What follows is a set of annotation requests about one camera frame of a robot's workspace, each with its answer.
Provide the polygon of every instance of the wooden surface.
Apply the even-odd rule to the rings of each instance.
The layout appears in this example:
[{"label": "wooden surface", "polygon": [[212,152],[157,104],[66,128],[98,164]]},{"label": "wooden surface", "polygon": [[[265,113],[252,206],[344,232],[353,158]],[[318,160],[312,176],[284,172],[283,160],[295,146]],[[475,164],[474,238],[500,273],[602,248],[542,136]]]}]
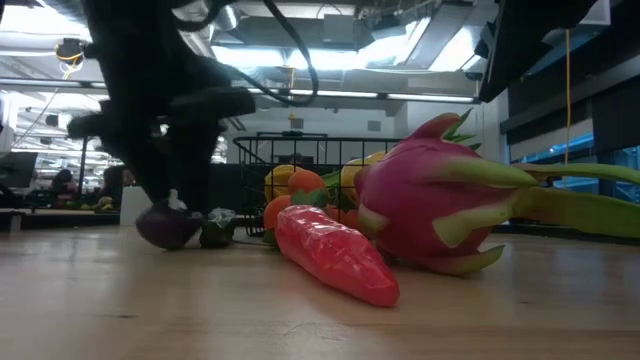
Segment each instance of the wooden surface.
[{"label": "wooden surface", "polygon": [[527,236],[470,279],[394,268],[394,310],[256,246],[118,228],[0,238],[0,359],[640,359],[640,250]]}]

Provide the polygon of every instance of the dragon fruit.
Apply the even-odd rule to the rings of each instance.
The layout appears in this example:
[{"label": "dragon fruit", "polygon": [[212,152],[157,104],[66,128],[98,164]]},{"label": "dragon fruit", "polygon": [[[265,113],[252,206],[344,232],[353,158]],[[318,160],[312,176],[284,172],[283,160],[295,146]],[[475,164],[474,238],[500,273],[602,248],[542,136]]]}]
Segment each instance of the dragon fruit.
[{"label": "dragon fruit", "polygon": [[441,139],[460,121],[451,113],[434,118],[356,176],[360,230],[386,257],[451,275],[479,271],[504,248],[480,252],[480,244],[511,217],[640,237],[640,206],[538,185],[549,175],[640,183],[640,172],[598,164],[518,168],[490,162]]}]

